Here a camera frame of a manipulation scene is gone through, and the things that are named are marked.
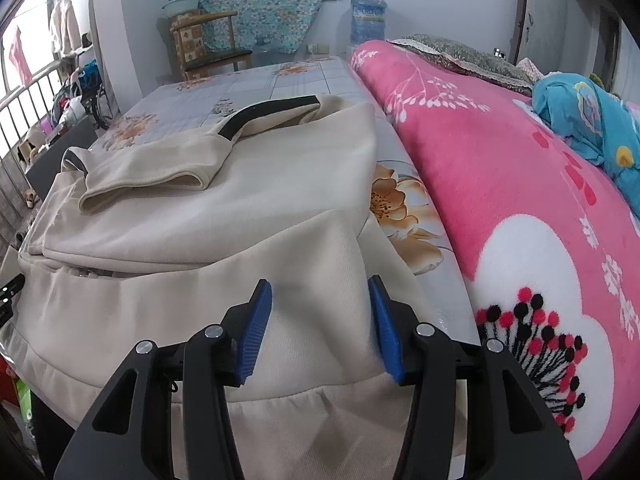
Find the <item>pink blanket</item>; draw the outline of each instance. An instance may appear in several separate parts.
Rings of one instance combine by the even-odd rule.
[[[640,403],[640,222],[522,95],[383,41],[351,65],[429,188],[481,337],[507,343],[588,478]]]

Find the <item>door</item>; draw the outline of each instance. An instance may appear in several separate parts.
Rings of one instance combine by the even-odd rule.
[[[527,0],[518,61],[528,57],[546,74],[560,67],[567,0]]]

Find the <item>metal railing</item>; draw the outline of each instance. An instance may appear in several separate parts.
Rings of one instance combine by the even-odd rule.
[[[14,240],[30,211],[24,191],[31,186],[18,160],[17,147],[51,109],[62,86],[56,71],[59,65],[58,60],[49,63],[34,74],[29,85],[18,87],[0,101],[0,254]]]

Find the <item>black dot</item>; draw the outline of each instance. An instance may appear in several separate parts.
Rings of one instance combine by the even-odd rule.
[[[486,310],[486,320],[491,323],[495,323],[496,321],[498,321],[498,319],[500,319],[500,314],[502,314],[500,307],[497,305],[492,305]]]
[[[513,307],[513,315],[519,320],[523,320],[527,317],[529,313],[529,305],[526,303],[518,303],[515,307]]]
[[[531,298],[531,307],[533,310],[538,310],[542,308],[542,305],[545,304],[545,300],[542,299],[542,294],[534,294]]]
[[[529,325],[522,325],[518,327],[518,339],[526,341],[531,337],[531,327]]]
[[[542,329],[541,335],[542,335],[542,341],[544,341],[545,343],[548,343],[554,338],[554,336],[556,335],[556,331],[553,329],[553,327],[547,325]]]

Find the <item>hanging clothes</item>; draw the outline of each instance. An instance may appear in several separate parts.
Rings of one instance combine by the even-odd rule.
[[[78,20],[71,0],[56,2],[49,20],[51,34],[51,51],[68,56],[76,48],[82,46]]]
[[[12,65],[15,67],[16,72],[20,77],[20,82],[24,86],[27,86],[31,82],[33,75],[31,74],[31,70],[29,70],[29,65],[27,64],[24,52],[22,51],[20,34],[20,27],[16,25],[14,38],[12,39],[11,46],[9,47],[9,61],[11,61]]]

